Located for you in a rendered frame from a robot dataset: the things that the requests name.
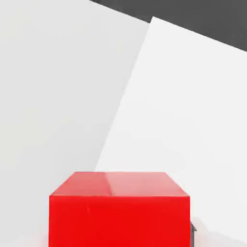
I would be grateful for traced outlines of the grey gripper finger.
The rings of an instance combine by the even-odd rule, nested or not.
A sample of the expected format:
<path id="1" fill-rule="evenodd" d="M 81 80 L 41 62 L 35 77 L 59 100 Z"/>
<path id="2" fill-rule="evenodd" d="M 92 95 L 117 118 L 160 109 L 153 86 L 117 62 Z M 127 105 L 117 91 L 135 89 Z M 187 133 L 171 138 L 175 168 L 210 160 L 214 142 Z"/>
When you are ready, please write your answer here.
<path id="1" fill-rule="evenodd" d="M 192 217 L 194 232 L 194 247 L 247 247 L 247 243 L 210 231 L 197 217 Z"/>

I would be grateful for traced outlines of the small red cube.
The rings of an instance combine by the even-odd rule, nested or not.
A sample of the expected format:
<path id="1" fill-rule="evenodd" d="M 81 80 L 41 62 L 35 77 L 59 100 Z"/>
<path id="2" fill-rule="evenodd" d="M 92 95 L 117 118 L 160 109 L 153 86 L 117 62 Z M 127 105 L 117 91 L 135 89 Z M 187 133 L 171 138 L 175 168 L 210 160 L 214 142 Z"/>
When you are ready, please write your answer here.
<path id="1" fill-rule="evenodd" d="M 49 197 L 49 247 L 191 247 L 190 196 L 164 172 L 75 172 Z"/>

